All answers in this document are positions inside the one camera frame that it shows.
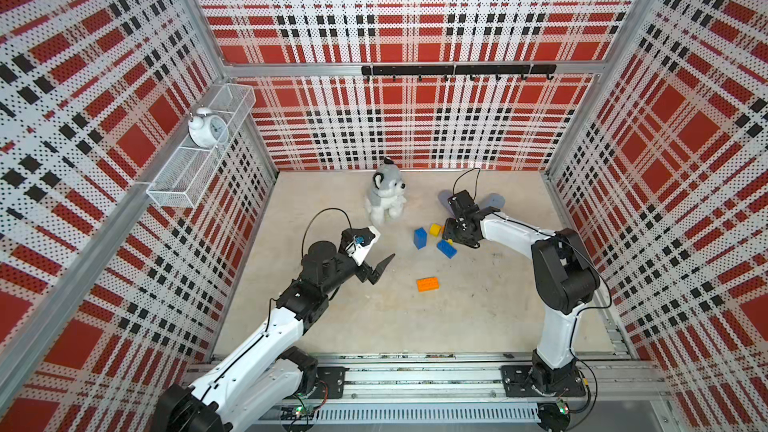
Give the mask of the long blue lego brick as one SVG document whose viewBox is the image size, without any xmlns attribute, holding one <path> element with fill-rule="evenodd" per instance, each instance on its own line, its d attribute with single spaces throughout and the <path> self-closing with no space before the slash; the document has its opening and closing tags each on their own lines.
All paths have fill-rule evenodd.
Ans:
<svg viewBox="0 0 768 432">
<path fill-rule="evenodd" d="M 440 240 L 436 244 L 436 248 L 448 259 L 454 258 L 458 253 L 457 249 L 449 241 L 446 240 Z"/>
</svg>

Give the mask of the yellow lego brick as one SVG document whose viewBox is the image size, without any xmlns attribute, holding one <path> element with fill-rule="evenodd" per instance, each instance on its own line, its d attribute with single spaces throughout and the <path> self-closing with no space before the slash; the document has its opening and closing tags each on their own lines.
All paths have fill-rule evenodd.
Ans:
<svg viewBox="0 0 768 432">
<path fill-rule="evenodd" d="M 435 236 L 435 237 L 439 237 L 439 236 L 441 236 L 441 235 L 442 235 L 442 231 L 443 231 L 443 227 L 442 227 L 441 225 L 439 225 L 439 224 L 435 224 L 435 223 L 433 223 L 433 224 L 430 226 L 430 229 L 429 229 L 429 233 L 430 233 L 432 236 Z"/>
</svg>

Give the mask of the blue square lego brick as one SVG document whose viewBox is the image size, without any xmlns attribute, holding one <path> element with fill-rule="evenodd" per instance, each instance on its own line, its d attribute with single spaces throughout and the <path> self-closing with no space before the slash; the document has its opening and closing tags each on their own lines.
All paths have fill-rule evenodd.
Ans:
<svg viewBox="0 0 768 432">
<path fill-rule="evenodd" d="M 413 244 L 417 250 L 421 250 L 427 246 L 428 234 L 423 227 L 414 230 Z"/>
</svg>

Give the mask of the long orange lego brick front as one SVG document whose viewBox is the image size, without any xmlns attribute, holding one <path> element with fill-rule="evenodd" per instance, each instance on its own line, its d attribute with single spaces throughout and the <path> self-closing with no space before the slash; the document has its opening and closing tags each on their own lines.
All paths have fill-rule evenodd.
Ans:
<svg viewBox="0 0 768 432">
<path fill-rule="evenodd" d="M 419 293 L 435 291 L 440 288 L 440 283 L 437 277 L 427 277 L 418 279 L 416 281 L 417 290 Z"/>
</svg>

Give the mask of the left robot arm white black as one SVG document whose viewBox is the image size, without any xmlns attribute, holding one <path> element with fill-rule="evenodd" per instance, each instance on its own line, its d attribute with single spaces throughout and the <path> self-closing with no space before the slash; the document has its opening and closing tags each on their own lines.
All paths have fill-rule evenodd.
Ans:
<svg viewBox="0 0 768 432">
<path fill-rule="evenodd" d="M 151 430 L 245 431 L 284 399 L 309 395 L 317 361 L 295 344 L 347 280 L 378 282 L 392 259 L 371 266 L 366 257 L 380 236 L 374 226 L 347 228 L 338 244 L 313 243 L 301 273 L 255 332 L 191 385 L 173 385 L 159 397 Z"/>
</svg>

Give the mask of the purple grey oval case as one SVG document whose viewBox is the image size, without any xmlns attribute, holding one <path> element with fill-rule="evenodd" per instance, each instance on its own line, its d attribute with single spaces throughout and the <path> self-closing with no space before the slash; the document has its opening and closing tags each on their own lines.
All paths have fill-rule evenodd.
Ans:
<svg viewBox="0 0 768 432">
<path fill-rule="evenodd" d="M 438 193 L 438 201 L 439 203 L 447 210 L 449 217 L 454 217 L 455 214 L 453 212 L 453 209 L 450 205 L 450 198 L 454 195 L 454 193 L 451 190 L 444 189 L 441 190 Z"/>
</svg>

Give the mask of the grey white husky plush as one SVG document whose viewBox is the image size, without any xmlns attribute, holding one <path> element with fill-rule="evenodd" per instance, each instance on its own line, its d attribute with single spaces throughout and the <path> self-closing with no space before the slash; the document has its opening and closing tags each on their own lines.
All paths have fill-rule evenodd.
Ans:
<svg viewBox="0 0 768 432">
<path fill-rule="evenodd" d="M 390 157 L 385 157 L 383 163 L 372 176 L 372 186 L 365 197 L 365 209 L 375 226 L 380 226 L 385 219 L 398 219 L 402 216 L 407 202 L 405 197 L 406 183 L 399 167 Z"/>
</svg>

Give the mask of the blue grey oval case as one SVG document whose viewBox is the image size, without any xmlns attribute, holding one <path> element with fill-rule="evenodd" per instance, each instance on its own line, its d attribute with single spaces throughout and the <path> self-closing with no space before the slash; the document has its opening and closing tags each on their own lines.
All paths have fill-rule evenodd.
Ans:
<svg viewBox="0 0 768 432">
<path fill-rule="evenodd" d="M 505 198 L 498 193 L 490 193 L 478 204 L 480 209 L 493 207 L 497 210 L 502 210 L 505 206 Z"/>
</svg>

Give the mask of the white alarm clock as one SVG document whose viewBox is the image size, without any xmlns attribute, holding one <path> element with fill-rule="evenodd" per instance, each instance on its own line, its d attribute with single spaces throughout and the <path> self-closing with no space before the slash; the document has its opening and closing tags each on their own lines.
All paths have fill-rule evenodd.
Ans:
<svg viewBox="0 0 768 432">
<path fill-rule="evenodd" d="M 229 139 L 226 120 L 208 107 L 199 107 L 188 122 L 188 131 L 195 145 L 211 149 L 225 144 Z"/>
</svg>

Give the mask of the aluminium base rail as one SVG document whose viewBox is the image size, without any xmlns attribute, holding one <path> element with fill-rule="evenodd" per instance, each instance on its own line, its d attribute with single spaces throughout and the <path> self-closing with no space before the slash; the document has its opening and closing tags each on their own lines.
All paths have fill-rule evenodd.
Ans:
<svg viewBox="0 0 768 432">
<path fill-rule="evenodd" d="M 648 362 L 588 354 L 549 389 L 519 353 L 318 354 L 314 389 L 272 405 L 252 427 L 504 424 L 535 430 L 681 431 L 671 393 Z"/>
</svg>

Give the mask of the black hook rail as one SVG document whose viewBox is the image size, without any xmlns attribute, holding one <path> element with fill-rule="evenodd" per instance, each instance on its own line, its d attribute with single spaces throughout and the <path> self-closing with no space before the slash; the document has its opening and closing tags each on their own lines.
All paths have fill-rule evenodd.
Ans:
<svg viewBox="0 0 768 432">
<path fill-rule="evenodd" d="M 364 77 L 401 77 L 401 76 L 520 76 L 542 75 L 550 78 L 557 71 L 556 64 L 508 64 L 508 65 L 372 65 L 362 66 Z"/>
</svg>

